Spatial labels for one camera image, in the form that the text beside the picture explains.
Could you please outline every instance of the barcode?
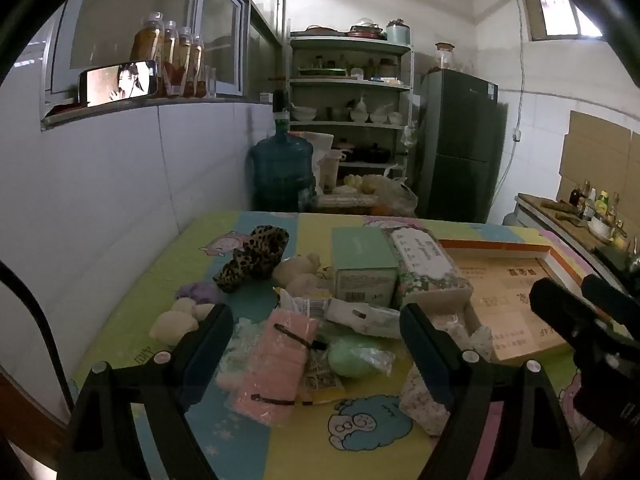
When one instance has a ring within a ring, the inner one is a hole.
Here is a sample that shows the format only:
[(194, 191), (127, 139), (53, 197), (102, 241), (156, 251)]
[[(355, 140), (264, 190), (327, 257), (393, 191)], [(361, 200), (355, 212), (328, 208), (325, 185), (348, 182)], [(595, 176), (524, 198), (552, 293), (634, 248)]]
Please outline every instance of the barcode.
[(366, 292), (345, 292), (344, 301), (364, 301)]
[(324, 319), (324, 306), (326, 300), (309, 300), (309, 317), (311, 319)]

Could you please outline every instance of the purple item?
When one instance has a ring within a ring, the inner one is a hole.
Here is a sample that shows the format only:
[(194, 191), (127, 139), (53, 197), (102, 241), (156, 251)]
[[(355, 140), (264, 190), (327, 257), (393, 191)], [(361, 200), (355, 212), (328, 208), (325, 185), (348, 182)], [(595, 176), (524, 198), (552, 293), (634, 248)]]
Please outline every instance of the purple item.
[(215, 283), (187, 283), (175, 293), (175, 299), (179, 300), (180, 298), (191, 298), (196, 304), (225, 303), (225, 295)]

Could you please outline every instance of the dark green refrigerator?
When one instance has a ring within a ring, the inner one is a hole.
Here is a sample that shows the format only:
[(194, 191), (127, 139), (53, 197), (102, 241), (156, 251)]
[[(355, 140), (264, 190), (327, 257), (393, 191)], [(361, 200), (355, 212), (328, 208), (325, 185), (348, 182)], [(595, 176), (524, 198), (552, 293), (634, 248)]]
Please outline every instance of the dark green refrigerator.
[(414, 192), (419, 218), (485, 222), (504, 142), (498, 87), (438, 70), (420, 86)]

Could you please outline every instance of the shelf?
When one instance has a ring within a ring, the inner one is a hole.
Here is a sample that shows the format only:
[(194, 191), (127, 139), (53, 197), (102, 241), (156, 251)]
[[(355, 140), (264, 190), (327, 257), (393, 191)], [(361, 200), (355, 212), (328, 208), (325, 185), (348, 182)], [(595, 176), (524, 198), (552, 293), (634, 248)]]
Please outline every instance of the shelf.
[(379, 123), (351, 123), (349, 121), (291, 121), (291, 126), (358, 126), (361, 128), (386, 128), (388, 130), (403, 130), (404, 126)]
[(331, 78), (292, 78), (289, 81), (292, 86), (322, 86), (322, 85), (352, 85), (364, 86), (370, 88), (380, 88), (385, 90), (395, 90), (397, 92), (407, 92), (411, 90), (407, 85), (391, 85), (388, 83), (379, 83), (377, 81), (366, 81), (363, 79), (331, 79)]
[(402, 166), (394, 162), (388, 162), (386, 164), (377, 164), (375, 162), (340, 162), (338, 164), (343, 168), (376, 168), (377, 170), (386, 170), (391, 168), (392, 170), (400, 170)]
[(343, 36), (296, 36), (289, 39), (292, 48), (363, 50), (402, 56), (411, 51), (411, 45), (389, 43), (385, 40), (346, 38)]

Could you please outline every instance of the phone screen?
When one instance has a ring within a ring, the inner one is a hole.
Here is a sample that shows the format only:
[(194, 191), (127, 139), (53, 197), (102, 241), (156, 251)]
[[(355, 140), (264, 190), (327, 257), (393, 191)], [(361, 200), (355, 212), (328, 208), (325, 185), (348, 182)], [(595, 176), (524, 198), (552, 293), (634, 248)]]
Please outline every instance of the phone screen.
[(154, 95), (158, 91), (156, 74), (153, 61), (135, 61), (87, 70), (79, 78), (79, 100), (87, 106), (97, 106)]

